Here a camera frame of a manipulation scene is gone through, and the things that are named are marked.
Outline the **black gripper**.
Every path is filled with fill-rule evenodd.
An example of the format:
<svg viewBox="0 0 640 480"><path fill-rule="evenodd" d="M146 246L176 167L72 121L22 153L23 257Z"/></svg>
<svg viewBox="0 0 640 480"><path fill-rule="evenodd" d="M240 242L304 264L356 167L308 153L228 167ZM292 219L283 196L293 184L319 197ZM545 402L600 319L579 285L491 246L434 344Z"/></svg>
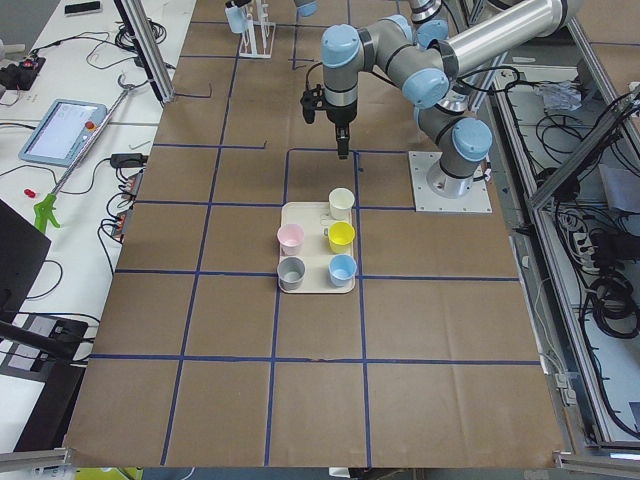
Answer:
<svg viewBox="0 0 640 480"><path fill-rule="evenodd" d="M302 115L307 124L313 124L317 111L324 111L335 126L337 154L339 159L349 155L350 123L357 116L357 99L347 99L342 93L317 84L307 88L300 99Z"/></svg>

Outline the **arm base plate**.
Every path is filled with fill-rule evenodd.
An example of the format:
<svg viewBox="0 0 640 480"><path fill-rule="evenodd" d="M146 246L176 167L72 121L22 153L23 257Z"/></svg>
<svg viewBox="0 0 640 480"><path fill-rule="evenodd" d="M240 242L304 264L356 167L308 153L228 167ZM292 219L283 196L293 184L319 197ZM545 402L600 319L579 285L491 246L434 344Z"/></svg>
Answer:
<svg viewBox="0 0 640 480"><path fill-rule="evenodd" d="M492 213L481 167L477 166L471 177L458 179L444 173L440 157L440 152L408 152L415 210L438 214Z"/></svg>

